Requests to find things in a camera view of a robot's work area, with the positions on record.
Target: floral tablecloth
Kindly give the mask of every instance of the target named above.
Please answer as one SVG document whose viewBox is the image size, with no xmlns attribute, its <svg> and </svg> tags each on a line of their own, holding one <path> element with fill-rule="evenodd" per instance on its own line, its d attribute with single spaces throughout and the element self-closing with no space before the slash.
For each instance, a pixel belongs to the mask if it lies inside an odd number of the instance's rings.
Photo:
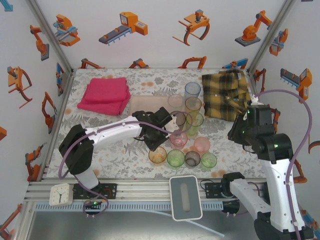
<svg viewBox="0 0 320 240">
<path fill-rule="evenodd" d="M 68 98 L 61 128 L 53 151 L 52 159 L 47 172 L 47 178 L 57 178 L 62 157 L 58 147 L 64 137 L 74 125 L 98 127 L 116 122 L 128 116 L 129 104 L 122 115 L 109 116 L 77 108 L 87 84 L 92 78 L 120 78 L 126 77 L 131 95 L 170 96 L 171 94 L 184 95 L 184 87 L 189 82 L 202 84 L 201 75 L 217 73 L 217 69 L 78 69 Z M 199 95 L 203 100 L 203 90 Z M 100 178 L 117 179 L 163 179 L 176 175 L 195 175 L 198 178 L 221 178 L 223 174 L 241 172 L 246 178 L 265 178 L 264 171 L 257 156 L 245 152 L 242 146 L 229 141 L 227 133 L 233 123 L 205 118 L 198 136 L 210 139 L 210 152 L 217 156 L 217 165 L 211 171 L 203 170 L 200 165 L 189 169 L 184 165 L 179 169 L 171 169 L 165 161 L 160 165 L 153 164 L 148 159 L 149 149 L 144 142 L 133 138 L 120 140 L 100 147 L 94 151 L 92 168 Z M 194 140 L 190 139 L 183 149 L 186 153 L 193 149 Z M 162 145 L 167 153 L 171 150 L 170 140 Z"/>
</svg>

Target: clear plastic cup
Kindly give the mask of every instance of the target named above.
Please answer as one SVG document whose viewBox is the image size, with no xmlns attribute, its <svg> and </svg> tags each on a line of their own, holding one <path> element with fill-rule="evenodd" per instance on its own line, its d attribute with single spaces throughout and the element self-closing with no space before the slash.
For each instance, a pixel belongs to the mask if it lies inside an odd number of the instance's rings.
<svg viewBox="0 0 320 240">
<path fill-rule="evenodd" d="M 192 111 L 189 112 L 189 114 L 192 116 L 193 119 L 193 123 L 191 128 L 186 132 L 186 134 L 188 135 L 188 137 L 190 139 L 195 138 L 198 135 L 198 130 L 201 128 L 201 125 L 204 123 L 204 116 L 202 116 L 201 113 L 197 112 L 197 111 Z M 191 123 L 191 116 L 187 115 L 186 116 L 186 121 L 185 121 L 185 128 L 189 128 L 190 123 Z"/>
<path fill-rule="evenodd" d="M 181 131 L 184 128 L 187 117 L 182 112 L 181 113 L 179 112 L 180 111 L 173 111 L 170 113 L 170 115 L 176 116 L 175 123 L 178 125 L 179 131 Z"/>
<path fill-rule="evenodd" d="M 188 82 L 184 87 L 184 100 L 187 100 L 190 97 L 198 97 L 201 91 L 201 86 L 192 81 Z"/>
<path fill-rule="evenodd" d="M 170 135 L 171 147 L 173 149 L 183 149 L 188 142 L 188 136 L 185 133 L 179 135 L 172 134 Z"/>
<path fill-rule="evenodd" d="M 201 167 L 204 170 L 211 170 L 217 165 L 217 157 L 211 152 L 206 152 L 201 157 Z"/>
<path fill-rule="evenodd" d="M 185 162 L 185 154 L 178 149 L 174 149 L 168 153 L 166 160 L 173 169 L 178 169 Z"/>
<path fill-rule="evenodd" d="M 154 164 L 160 164 L 166 160 L 167 151 L 159 146 L 155 151 L 149 151 L 149 159 Z"/>
<path fill-rule="evenodd" d="M 185 104 L 185 99 L 180 94 L 172 94 L 168 97 L 168 104 L 171 111 L 181 111 Z"/>
<path fill-rule="evenodd" d="M 211 147 L 209 139 L 204 136 L 197 137 L 194 140 L 193 145 L 194 145 L 194 148 L 196 149 L 196 152 L 199 153 L 200 156 L 202 156 L 204 153 L 208 152 Z"/>
<path fill-rule="evenodd" d="M 196 151 L 187 152 L 184 158 L 186 167 L 189 169 L 198 166 L 201 161 L 201 157 Z"/>
<path fill-rule="evenodd" d="M 185 100 L 184 105 L 184 110 L 187 113 L 190 113 L 192 111 L 199 112 L 202 107 L 202 101 L 195 96 L 191 96 L 187 100 Z"/>
</svg>

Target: green cup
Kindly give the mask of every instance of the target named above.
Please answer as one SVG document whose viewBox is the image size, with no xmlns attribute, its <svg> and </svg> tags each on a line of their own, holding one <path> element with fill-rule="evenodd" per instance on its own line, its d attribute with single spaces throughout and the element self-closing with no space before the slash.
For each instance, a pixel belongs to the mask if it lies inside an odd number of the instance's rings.
<svg viewBox="0 0 320 240">
<path fill-rule="evenodd" d="M 201 167 L 203 170 L 211 170 L 217 165 L 217 157 L 211 152 L 206 152 L 201 157 Z"/>
<path fill-rule="evenodd" d="M 178 169 L 185 163 L 185 154 L 178 149 L 174 149 L 168 153 L 166 160 L 171 168 Z"/>
<path fill-rule="evenodd" d="M 193 123 L 191 128 L 186 132 L 189 138 L 193 139 L 198 135 L 198 130 L 201 128 L 201 125 L 204 123 L 204 116 L 198 111 L 191 111 L 189 114 L 192 116 Z M 191 116 L 186 116 L 185 128 L 189 128 L 191 125 Z"/>
</svg>

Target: white clock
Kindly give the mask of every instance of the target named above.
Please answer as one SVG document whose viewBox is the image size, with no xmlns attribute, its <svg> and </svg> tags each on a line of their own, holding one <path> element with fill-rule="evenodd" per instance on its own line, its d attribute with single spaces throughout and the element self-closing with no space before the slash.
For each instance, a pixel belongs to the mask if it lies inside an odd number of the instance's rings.
<svg viewBox="0 0 320 240">
<path fill-rule="evenodd" d="M 72 186 L 68 183 L 62 183 L 51 187 L 49 205 L 50 206 L 66 206 L 73 202 L 74 193 Z"/>
</svg>

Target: pink towel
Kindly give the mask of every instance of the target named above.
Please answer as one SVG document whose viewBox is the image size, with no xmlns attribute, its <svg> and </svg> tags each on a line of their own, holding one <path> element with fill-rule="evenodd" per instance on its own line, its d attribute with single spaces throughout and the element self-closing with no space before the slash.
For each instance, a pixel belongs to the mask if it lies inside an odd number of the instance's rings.
<svg viewBox="0 0 320 240">
<path fill-rule="evenodd" d="M 112 103 L 127 99 L 127 80 L 125 77 L 113 79 L 91 79 L 83 96 L 92 103 Z"/>
<path fill-rule="evenodd" d="M 124 77 L 118 79 L 121 82 L 127 82 Z M 122 91 L 119 90 L 120 84 L 114 80 L 116 79 L 92 79 L 90 84 L 87 85 L 82 100 L 78 103 L 77 107 L 100 114 L 120 115 L 128 104 L 131 95 L 129 87 L 126 84 L 123 88 L 124 91 Z"/>
</svg>

